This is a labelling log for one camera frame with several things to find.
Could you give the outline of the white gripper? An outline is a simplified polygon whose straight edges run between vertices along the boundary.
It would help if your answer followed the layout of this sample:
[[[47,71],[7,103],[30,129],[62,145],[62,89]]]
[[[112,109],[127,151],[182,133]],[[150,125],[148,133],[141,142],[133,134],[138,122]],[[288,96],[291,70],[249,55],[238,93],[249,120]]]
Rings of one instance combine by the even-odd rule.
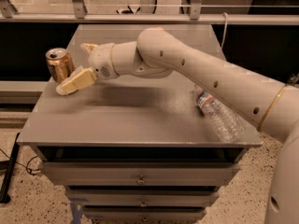
[[[91,54],[88,59],[91,68],[83,68],[82,66],[76,68],[70,77],[56,87],[56,92],[60,95],[68,95],[91,86],[97,78],[102,80],[117,78],[119,75],[115,71],[112,62],[113,47],[114,43],[100,46],[82,43],[80,48],[87,55]]]

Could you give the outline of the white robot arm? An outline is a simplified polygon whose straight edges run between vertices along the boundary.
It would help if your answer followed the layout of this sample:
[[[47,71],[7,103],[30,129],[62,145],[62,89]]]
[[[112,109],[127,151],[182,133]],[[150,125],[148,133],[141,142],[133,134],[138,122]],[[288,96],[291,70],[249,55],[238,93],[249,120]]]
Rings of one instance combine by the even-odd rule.
[[[177,71],[239,116],[283,144],[269,191],[264,224],[299,224],[299,89],[185,45],[162,28],[134,42],[83,44],[89,67],[77,68],[56,91],[67,95],[96,79],[146,77]]]

